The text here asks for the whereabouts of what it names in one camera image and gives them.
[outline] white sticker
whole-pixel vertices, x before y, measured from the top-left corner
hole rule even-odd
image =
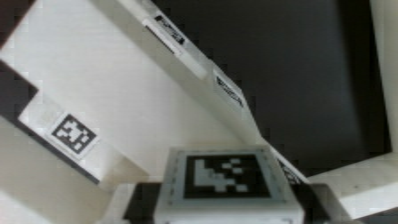
[[[71,114],[60,116],[46,136],[58,146],[57,148],[80,160],[89,153],[99,137]]]
[[[229,97],[229,102],[236,105],[236,107],[241,109],[245,107],[243,104],[243,98],[240,94],[236,93],[233,86],[227,84],[227,82],[222,80],[220,76],[215,75],[215,84],[217,87],[224,93],[224,95]]]

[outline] white surface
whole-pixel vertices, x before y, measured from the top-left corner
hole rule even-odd
[[[0,223],[89,224],[110,195],[0,117]]]
[[[398,206],[398,154],[391,153],[309,178],[327,183],[357,219]]]
[[[67,114],[58,104],[39,92],[19,115],[19,121],[41,138],[48,140],[48,143],[64,153],[76,165],[96,177],[101,188],[112,190],[121,183],[147,180],[147,174],[137,165],[126,161],[124,156],[105,139],[92,145],[92,150],[81,158],[74,158],[69,150],[64,150],[64,147],[60,147],[62,143],[53,141],[53,138],[48,137],[48,132],[51,132],[53,125],[57,125],[60,118],[64,118]]]
[[[170,146],[241,144],[240,129],[257,138],[199,103],[199,79],[115,1],[39,0],[0,56],[149,175]]]
[[[270,197],[238,198],[229,196],[227,198],[185,198],[188,156],[229,155],[252,155],[256,157]],[[201,175],[201,167],[195,168],[199,170],[193,170],[193,172]],[[224,175],[222,173],[215,173],[213,170],[206,170],[206,172],[209,172],[209,174],[204,174],[204,176],[209,175],[209,180],[204,185],[213,186],[213,194],[220,195],[222,191],[217,191],[217,182],[222,180]],[[233,177],[229,180],[233,183],[227,185],[236,187]],[[288,186],[288,180],[268,147],[229,145],[176,148],[170,152],[167,162],[165,180],[154,210],[154,223],[302,224],[304,211]]]

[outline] white box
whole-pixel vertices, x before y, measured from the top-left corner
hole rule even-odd
[[[172,150],[156,224],[300,224],[302,219],[302,207],[266,147]]]

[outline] black panel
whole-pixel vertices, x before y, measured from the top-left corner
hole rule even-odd
[[[295,172],[291,171],[288,166],[284,166],[284,163],[280,161],[279,165],[289,181],[293,194],[304,209],[304,224],[327,224],[330,221],[330,215],[323,208],[311,185],[302,182],[300,177],[295,175]]]
[[[305,175],[391,151],[368,0],[156,0]]]
[[[154,208],[160,195],[160,183],[138,183],[128,203],[122,219],[129,224],[153,224]]]

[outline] white wall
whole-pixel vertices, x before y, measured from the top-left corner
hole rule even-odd
[[[0,223],[89,224],[110,195],[0,117]]]

